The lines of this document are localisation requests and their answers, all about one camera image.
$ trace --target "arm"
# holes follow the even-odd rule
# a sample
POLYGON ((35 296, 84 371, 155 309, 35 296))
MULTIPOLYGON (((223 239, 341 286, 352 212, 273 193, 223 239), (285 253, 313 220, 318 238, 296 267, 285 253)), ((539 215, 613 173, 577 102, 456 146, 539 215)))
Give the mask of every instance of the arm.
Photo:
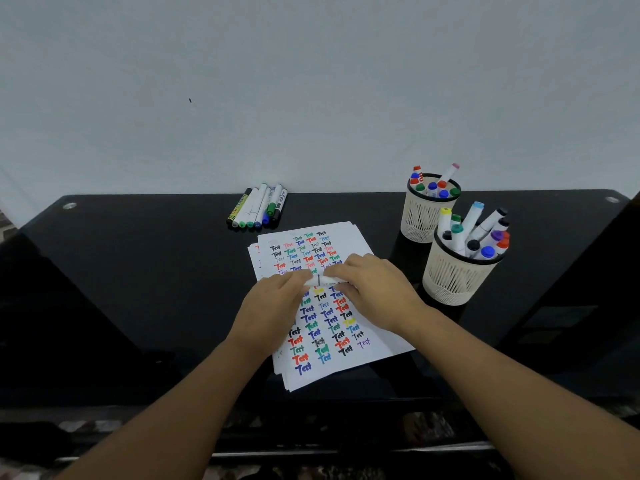
POLYGON ((640 432, 426 306, 389 261, 351 255, 324 274, 347 280, 336 288, 360 313, 436 367, 519 475, 637 478, 640 432))
POLYGON ((296 271, 261 279, 209 357, 59 480, 200 480, 237 396, 291 328, 310 277, 296 271))

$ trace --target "white paper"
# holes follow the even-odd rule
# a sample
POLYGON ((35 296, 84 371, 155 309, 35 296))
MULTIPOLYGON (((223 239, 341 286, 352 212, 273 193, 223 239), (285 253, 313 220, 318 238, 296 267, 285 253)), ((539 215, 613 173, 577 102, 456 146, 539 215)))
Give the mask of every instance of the white paper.
MULTIPOLYGON (((351 223, 313 226, 259 236, 249 247, 256 278, 343 262, 371 249, 351 223)), ((273 354, 273 370, 295 390, 334 372, 413 350, 404 339, 372 325, 333 287, 313 287, 303 299, 284 343, 273 354)))

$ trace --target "yellow marker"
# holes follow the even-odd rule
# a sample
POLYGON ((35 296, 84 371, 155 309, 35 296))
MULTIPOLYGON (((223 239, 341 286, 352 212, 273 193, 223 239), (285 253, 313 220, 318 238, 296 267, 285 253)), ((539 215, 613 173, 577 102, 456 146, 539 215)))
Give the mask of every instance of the yellow marker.
POLYGON ((234 211, 231 212, 231 215, 229 215, 229 217, 227 217, 227 224, 234 223, 234 219, 237 217, 238 212, 240 212, 240 209, 242 209, 244 202, 246 202, 246 200, 249 198, 250 193, 251 193, 251 187, 248 187, 247 190, 244 191, 244 195, 242 195, 242 197, 240 198, 240 201, 238 201, 238 203, 236 204, 236 208, 234 209, 234 211))

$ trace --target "mesh pen cup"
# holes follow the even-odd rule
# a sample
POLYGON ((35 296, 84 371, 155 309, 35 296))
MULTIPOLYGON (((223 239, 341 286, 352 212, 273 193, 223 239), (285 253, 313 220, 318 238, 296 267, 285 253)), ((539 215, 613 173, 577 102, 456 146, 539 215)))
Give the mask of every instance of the mesh pen cup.
MULTIPOLYGON (((423 173, 422 177, 425 187, 429 183, 437 182, 440 179, 440 175, 437 173, 423 173)), ((455 180, 448 181, 446 190, 451 192, 453 188, 462 190, 455 180)), ((422 244, 431 242, 433 240, 433 231, 438 225, 440 209, 453 207, 459 196, 448 198, 429 197, 412 189, 409 181, 407 181, 400 232, 413 242, 422 244)))
POLYGON ((504 255, 476 260, 450 250, 434 234, 433 245, 422 275, 422 286, 428 295, 444 305, 464 305, 480 288, 504 255))

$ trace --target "white wall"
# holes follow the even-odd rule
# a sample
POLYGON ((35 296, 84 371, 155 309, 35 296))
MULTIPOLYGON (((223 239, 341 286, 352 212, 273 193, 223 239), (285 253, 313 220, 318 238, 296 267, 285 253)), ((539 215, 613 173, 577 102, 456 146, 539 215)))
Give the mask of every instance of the white wall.
POLYGON ((468 189, 631 196, 638 20, 640 0, 3 0, 0 207, 399 191, 451 161, 468 189))

